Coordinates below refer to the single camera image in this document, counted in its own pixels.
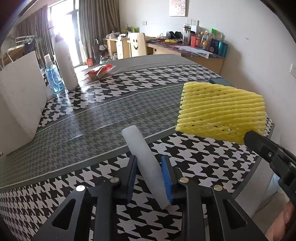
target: yellow foam net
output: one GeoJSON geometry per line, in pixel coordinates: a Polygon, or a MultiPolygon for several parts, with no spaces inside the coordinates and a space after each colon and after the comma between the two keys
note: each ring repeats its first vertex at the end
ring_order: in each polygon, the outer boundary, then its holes
{"type": "Polygon", "coordinates": [[[244,144],[248,131],[265,134],[261,95],[205,82],[184,84],[176,131],[244,144]]]}

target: blue liquid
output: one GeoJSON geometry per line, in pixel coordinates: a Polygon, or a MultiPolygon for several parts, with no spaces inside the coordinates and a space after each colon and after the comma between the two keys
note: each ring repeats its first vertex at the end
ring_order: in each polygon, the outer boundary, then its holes
{"type": "Polygon", "coordinates": [[[50,88],[54,94],[59,93],[64,89],[63,79],[59,75],[56,65],[52,65],[45,70],[45,74],[50,84],[50,88]]]}

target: paper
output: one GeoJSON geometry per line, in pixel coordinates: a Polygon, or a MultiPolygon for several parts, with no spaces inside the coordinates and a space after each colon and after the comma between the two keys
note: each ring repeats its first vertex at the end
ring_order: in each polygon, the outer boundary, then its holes
{"type": "Polygon", "coordinates": [[[212,54],[208,51],[205,51],[205,50],[202,50],[202,49],[197,49],[197,48],[193,48],[193,47],[190,47],[190,46],[180,46],[178,47],[180,50],[185,50],[185,51],[188,51],[188,52],[192,52],[192,53],[196,53],[202,57],[205,57],[205,58],[209,58],[209,55],[212,54]]]}
{"type": "Polygon", "coordinates": [[[147,187],[160,208],[164,209],[170,203],[166,196],[163,174],[158,161],[136,126],[129,126],[121,133],[131,153],[137,157],[138,168],[147,187]]]}

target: human hand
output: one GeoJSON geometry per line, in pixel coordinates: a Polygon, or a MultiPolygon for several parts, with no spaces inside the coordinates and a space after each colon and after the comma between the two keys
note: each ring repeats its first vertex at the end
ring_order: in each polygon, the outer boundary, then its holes
{"type": "Polygon", "coordinates": [[[291,217],[294,212],[294,206],[289,201],[284,210],[279,214],[279,216],[275,219],[273,224],[267,230],[265,236],[268,241],[280,241],[286,232],[286,224],[291,220],[291,217]]]}

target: blue gripper pad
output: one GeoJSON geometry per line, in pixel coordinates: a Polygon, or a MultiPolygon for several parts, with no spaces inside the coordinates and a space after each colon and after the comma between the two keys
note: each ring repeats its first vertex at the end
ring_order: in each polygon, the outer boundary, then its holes
{"type": "Polygon", "coordinates": [[[173,196],[172,196],[173,183],[172,183],[172,180],[170,177],[170,173],[168,171],[168,166],[165,162],[165,156],[161,157],[161,170],[163,173],[163,182],[165,184],[165,192],[167,194],[167,198],[168,198],[169,202],[172,203],[172,201],[173,201],[173,196]]]}
{"type": "Polygon", "coordinates": [[[134,156],[134,161],[131,167],[131,173],[129,176],[129,180],[128,180],[128,193],[127,193],[127,201],[128,203],[130,202],[130,200],[133,197],[133,187],[135,185],[135,180],[136,180],[136,174],[137,174],[137,157],[134,156]]]}

